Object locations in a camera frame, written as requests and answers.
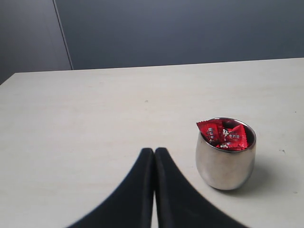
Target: gray wall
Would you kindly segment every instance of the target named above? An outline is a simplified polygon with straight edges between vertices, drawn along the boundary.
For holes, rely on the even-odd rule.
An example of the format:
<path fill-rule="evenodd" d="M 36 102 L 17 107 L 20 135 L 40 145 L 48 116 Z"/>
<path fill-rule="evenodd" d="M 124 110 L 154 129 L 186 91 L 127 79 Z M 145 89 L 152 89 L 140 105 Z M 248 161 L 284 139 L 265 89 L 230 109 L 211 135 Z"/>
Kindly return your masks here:
<path fill-rule="evenodd" d="M 56 0 L 75 69 L 304 57 L 303 0 Z"/>
<path fill-rule="evenodd" d="M 69 70 L 52 0 L 2 0 L 0 84 L 16 72 Z"/>

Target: metal cup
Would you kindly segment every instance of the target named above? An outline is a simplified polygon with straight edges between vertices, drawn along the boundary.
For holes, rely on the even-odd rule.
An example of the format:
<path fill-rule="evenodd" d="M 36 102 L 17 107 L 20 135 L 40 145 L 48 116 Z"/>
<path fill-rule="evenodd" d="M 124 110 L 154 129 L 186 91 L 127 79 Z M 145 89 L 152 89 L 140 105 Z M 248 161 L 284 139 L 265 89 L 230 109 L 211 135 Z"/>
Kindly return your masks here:
<path fill-rule="evenodd" d="M 196 146 L 196 166 L 204 181 L 219 190 L 233 190 L 243 185 L 250 177 L 256 155 L 256 134 L 247 124 L 230 118 L 223 120 L 227 128 L 243 124 L 248 147 L 242 151 L 225 151 L 210 145 L 199 133 Z"/>

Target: white table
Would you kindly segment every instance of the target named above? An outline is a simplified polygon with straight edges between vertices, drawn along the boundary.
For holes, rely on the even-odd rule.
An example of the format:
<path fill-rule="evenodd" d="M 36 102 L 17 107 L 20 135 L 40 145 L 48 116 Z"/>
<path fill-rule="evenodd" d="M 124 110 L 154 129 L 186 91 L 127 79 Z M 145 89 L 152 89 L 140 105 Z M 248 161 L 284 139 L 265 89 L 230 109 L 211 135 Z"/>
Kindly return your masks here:
<path fill-rule="evenodd" d="M 302 228 L 303 76 L 304 58 L 14 74 L 0 86 L 0 227 L 66 227 L 118 186 L 142 147 L 164 146 L 240 222 Z M 235 192 L 207 186 L 195 166 L 196 122 L 218 116 L 257 134 L 254 173 Z"/>

